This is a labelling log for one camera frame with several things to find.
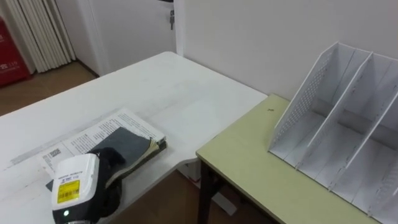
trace red box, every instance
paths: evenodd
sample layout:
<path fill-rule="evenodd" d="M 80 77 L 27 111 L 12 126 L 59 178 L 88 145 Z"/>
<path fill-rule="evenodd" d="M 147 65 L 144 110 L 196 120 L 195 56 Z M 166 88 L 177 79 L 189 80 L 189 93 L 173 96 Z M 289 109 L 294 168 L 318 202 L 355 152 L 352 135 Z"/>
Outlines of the red box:
<path fill-rule="evenodd" d="M 0 85 L 25 78 L 30 78 L 30 73 L 12 41 L 6 23 L 0 17 Z"/>

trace paper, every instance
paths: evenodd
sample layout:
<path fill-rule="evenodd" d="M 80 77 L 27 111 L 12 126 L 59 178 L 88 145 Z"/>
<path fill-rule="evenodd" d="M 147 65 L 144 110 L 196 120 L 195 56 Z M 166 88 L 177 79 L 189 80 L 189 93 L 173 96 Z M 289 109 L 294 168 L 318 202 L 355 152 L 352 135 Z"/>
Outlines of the paper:
<path fill-rule="evenodd" d="M 121 109 L 92 127 L 41 152 L 38 156 L 40 165 L 53 178 L 60 161 L 88 152 L 120 127 L 126 128 L 138 136 L 147 139 L 153 138 L 156 142 L 162 142 L 165 139 L 164 134 L 138 118 L 134 113 L 127 109 Z"/>

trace yellow label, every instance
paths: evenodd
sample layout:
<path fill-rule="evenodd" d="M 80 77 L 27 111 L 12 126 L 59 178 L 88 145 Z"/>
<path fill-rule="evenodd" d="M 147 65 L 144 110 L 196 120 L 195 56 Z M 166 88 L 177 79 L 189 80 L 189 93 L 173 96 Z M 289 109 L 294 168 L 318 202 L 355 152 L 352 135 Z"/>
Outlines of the yellow label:
<path fill-rule="evenodd" d="M 67 202 L 69 200 L 79 198 L 80 180 L 75 180 L 60 185 L 58 189 L 58 203 Z"/>

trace green tabletop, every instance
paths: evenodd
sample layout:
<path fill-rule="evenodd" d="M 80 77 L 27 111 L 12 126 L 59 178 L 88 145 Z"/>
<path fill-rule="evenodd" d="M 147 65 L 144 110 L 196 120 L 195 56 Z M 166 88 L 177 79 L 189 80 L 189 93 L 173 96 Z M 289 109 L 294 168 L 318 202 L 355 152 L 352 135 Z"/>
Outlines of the green tabletop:
<path fill-rule="evenodd" d="M 267 151 L 288 104 L 269 96 L 199 149 L 198 157 L 281 223 L 377 223 Z"/>

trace wooden floor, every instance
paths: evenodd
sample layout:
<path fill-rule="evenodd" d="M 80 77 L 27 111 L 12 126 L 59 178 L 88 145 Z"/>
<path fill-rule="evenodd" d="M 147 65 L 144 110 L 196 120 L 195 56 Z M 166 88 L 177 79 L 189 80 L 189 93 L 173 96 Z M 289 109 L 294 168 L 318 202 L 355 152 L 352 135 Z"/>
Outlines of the wooden floor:
<path fill-rule="evenodd" d="M 79 63 L 71 63 L 31 80 L 0 88 L 0 116 L 88 82 L 95 77 Z M 209 223 L 270 223 L 249 204 L 241 204 L 230 189 L 223 189 L 237 207 L 231 217 L 216 204 L 211 205 Z M 196 223 L 199 190 L 180 173 L 173 172 L 112 223 L 191 224 Z"/>

